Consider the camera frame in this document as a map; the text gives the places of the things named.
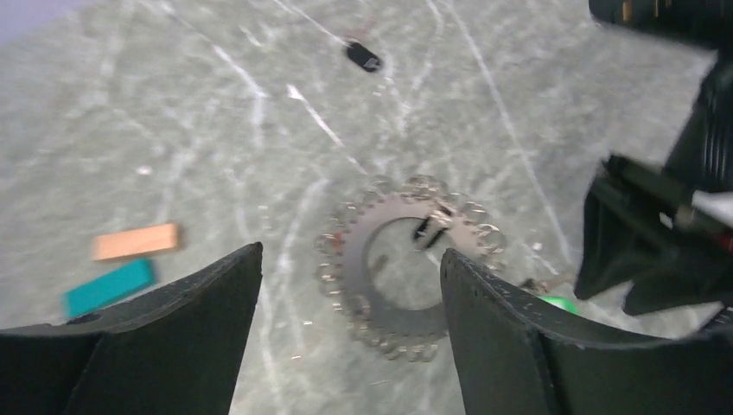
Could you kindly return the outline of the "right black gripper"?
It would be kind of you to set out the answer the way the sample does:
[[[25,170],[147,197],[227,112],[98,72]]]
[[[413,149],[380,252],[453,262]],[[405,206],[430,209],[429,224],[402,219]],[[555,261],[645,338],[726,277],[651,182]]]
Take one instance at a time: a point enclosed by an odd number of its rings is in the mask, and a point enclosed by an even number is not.
[[[684,184],[732,190],[731,52],[720,52],[702,79],[664,171],[621,155],[601,163],[583,208],[578,298],[631,283],[622,307],[631,316],[732,300],[732,257],[711,257],[704,223],[668,227],[660,218],[688,207],[692,192]]]

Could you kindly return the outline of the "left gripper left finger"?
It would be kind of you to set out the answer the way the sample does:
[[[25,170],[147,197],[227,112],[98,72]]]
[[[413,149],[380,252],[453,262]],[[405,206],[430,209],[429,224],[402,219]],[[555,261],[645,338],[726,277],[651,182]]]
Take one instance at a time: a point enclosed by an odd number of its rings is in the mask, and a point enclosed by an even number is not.
[[[4,414],[226,414],[262,282],[251,243],[142,296],[1,333]]]

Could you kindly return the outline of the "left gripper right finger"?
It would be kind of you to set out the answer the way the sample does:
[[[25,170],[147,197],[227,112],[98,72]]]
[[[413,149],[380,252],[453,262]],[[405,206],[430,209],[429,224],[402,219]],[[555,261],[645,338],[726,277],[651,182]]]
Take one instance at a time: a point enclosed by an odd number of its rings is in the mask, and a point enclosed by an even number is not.
[[[468,414],[729,414],[732,329],[670,340],[562,310],[455,249],[441,263]]]

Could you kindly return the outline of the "green tagged key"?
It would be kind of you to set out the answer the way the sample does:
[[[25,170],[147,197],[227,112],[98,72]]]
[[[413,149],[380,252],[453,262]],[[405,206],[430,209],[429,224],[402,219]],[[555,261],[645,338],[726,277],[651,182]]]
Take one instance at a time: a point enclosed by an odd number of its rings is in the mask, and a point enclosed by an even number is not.
[[[557,307],[561,310],[578,315],[579,309],[575,303],[566,297],[556,297],[550,294],[558,285],[564,283],[562,278],[554,278],[548,280],[537,280],[528,278],[519,284],[519,288],[523,291],[533,294],[535,297]]]

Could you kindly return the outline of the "round metal keyring disc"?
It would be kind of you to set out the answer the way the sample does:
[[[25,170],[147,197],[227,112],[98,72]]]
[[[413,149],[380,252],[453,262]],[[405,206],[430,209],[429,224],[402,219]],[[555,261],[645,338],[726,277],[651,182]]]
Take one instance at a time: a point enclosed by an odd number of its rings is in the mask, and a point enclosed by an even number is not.
[[[378,176],[336,206],[315,244],[321,292],[346,314],[350,335],[389,360],[415,362],[431,361],[448,334],[438,292],[443,252],[501,271],[507,238],[480,203],[433,176],[403,184]]]

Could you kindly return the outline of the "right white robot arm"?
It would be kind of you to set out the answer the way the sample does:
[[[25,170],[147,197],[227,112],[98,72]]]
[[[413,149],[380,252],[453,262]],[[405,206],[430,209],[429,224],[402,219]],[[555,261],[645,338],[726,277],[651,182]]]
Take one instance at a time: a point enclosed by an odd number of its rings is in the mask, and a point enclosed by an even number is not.
[[[666,162],[614,154],[584,203],[574,292],[588,299],[630,283],[631,316],[732,302],[732,4],[592,1],[591,15],[644,35],[711,49],[688,121]]]

